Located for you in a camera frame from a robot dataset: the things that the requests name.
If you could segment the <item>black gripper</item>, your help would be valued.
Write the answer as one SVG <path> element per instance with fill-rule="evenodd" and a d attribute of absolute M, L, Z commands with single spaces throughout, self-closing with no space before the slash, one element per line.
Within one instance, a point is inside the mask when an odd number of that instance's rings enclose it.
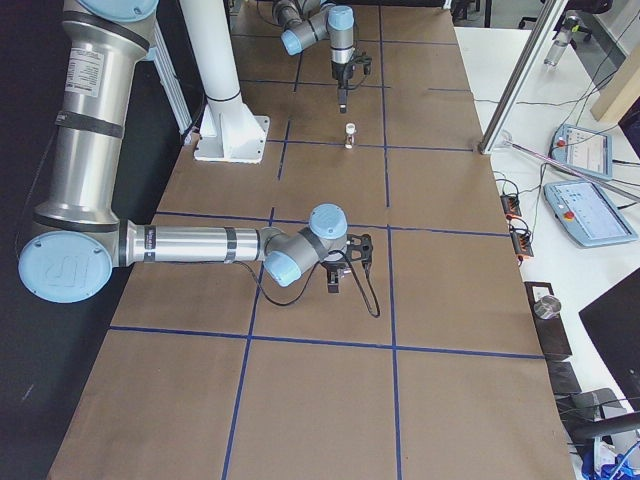
<path fill-rule="evenodd" d="M 338 82 L 337 100 L 340 111 L 347 110 L 348 104 L 348 85 L 342 81 L 349 81 L 353 77 L 353 65 L 351 62 L 336 63 L 331 62 L 332 78 Z"/>
<path fill-rule="evenodd" d="M 341 274 L 348 270 L 348 264 L 343 259 L 325 260 L 321 265 L 327 271 L 327 290 L 329 293 L 340 292 Z"/>

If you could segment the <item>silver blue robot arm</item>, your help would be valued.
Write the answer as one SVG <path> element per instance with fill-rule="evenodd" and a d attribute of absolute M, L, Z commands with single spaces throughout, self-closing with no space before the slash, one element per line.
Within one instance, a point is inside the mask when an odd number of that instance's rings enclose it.
<path fill-rule="evenodd" d="M 339 110 L 346 113 L 356 54 L 352 8 L 334 1 L 281 0 L 273 2 L 272 17 L 283 29 L 281 40 L 290 56 L 298 55 L 322 40 L 329 40 Z"/>
<path fill-rule="evenodd" d="M 116 267 L 136 262 L 262 261 L 281 287 L 318 264 L 348 263 L 344 211 L 321 204 L 295 235 L 274 227 L 161 227 L 120 220 L 112 211 L 117 165 L 136 64 L 148 54 L 159 1 L 65 1 L 71 40 L 65 93 L 55 120 L 49 198 L 35 208 L 34 234 L 18 256 L 24 286 L 57 303 L 95 295 Z M 353 11 L 315 2 L 319 39 L 330 39 L 332 66 L 354 56 Z M 243 102 L 223 1 L 179 1 L 204 87 L 204 125 L 196 159 L 257 164 L 270 119 Z"/>

